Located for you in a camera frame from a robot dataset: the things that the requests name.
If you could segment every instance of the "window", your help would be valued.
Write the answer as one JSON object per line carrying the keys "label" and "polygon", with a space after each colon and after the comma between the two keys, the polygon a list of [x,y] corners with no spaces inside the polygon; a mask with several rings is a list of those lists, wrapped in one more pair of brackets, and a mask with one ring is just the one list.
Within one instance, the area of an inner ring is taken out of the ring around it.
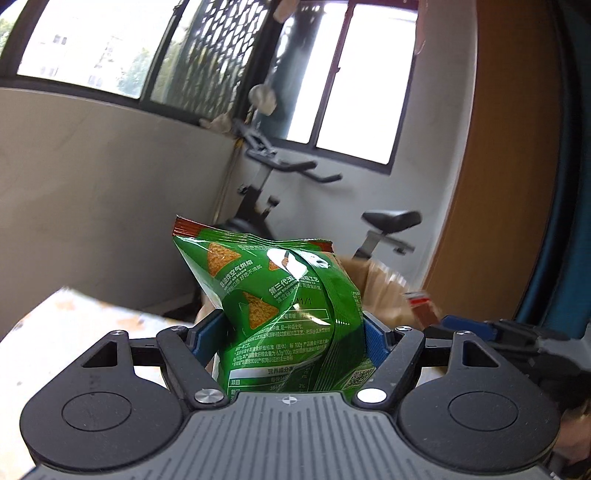
{"label": "window", "polygon": [[267,82],[277,108],[253,122],[275,145],[389,173],[418,0],[302,0],[283,25],[277,3],[15,0],[0,12],[0,85],[198,124],[246,119]]}
{"label": "window", "polygon": [[[138,98],[150,63],[178,0],[49,0],[35,26],[18,74],[92,85]],[[66,35],[55,35],[55,31]],[[67,48],[52,48],[53,44]],[[101,86],[90,82],[100,70]]]}
{"label": "window", "polygon": [[27,0],[17,0],[0,14],[0,54],[2,54],[6,40],[14,27],[14,22],[17,21],[25,3]]}
{"label": "window", "polygon": [[190,0],[151,99],[207,118],[229,112],[266,14],[264,0]]}
{"label": "window", "polygon": [[391,166],[416,17],[382,5],[302,2],[277,45],[267,78],[277,108],[257,117],[261,130],[278,146]]}

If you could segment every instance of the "gray ribbed surface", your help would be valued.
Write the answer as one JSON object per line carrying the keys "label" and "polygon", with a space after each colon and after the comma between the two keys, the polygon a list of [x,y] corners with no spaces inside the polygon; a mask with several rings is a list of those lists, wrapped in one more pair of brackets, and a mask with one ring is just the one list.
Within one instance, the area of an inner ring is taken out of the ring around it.
{"label": "gray ribbed surface", "polygon": [[[194,414],[177,440],[142,465],[100,480],[467,480],[425,461],[388,417],[347,405],[340,394],[241,394],[221,410]],[[39,467],[27,480],[73,480]],[[541,468],[487,480],[542,480]]]}

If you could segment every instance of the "green snack bag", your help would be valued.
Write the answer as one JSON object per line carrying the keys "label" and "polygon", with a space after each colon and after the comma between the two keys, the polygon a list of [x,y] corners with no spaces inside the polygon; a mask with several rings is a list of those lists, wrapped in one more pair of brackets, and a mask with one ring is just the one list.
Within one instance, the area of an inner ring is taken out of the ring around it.
{"label": "green snack bag", "polygon": [[324,240],[270,241],[177,218],[174,242],[234,331],[217,381],[240,391],[331,391],[374,371],[361,295]]}

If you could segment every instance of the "blue gripper pad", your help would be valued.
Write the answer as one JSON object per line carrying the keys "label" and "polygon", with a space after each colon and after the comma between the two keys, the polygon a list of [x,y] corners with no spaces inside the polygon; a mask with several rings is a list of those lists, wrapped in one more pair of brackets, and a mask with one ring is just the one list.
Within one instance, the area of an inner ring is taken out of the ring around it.
{"label": "blue gripper pad", "polygon": [[215,353],[223,348],[228,335],[229,322],[223,310],[214,310],[201,323],[203,327],[197,333],[193,355],[205,367]]}
{"label": "blue gripper pad", "polygon": [[386,360],[391,351],[386,337],[390,328],[370,313],[364,312],[363,329],[365,330],[365,349],[374,367],[377,368]]}
{"label": "blue gripper pad", "polygon": [[447,315],[441,321],[441,326],[450,330],[469,330],[477,334],[485,342],[492,342],[496,339],[496,329],[488,323],[476,322],[454,315]]}

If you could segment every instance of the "metal screw head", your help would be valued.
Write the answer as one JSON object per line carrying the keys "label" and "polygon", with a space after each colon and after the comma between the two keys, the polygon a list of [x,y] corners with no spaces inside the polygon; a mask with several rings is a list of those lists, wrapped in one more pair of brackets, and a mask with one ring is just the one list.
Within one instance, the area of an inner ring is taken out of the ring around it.
{"label": "metal screw head", "polygon": [[386,392],[379,388],[364,388],[357,392],[357,398],[363,403],[380,403],[386,400]]}
{"label": "metal screw head", "polygon": [[202,388],[195,393],[195,400],[199,403],[217,403],[223,400],[223,392],[215,388]]}

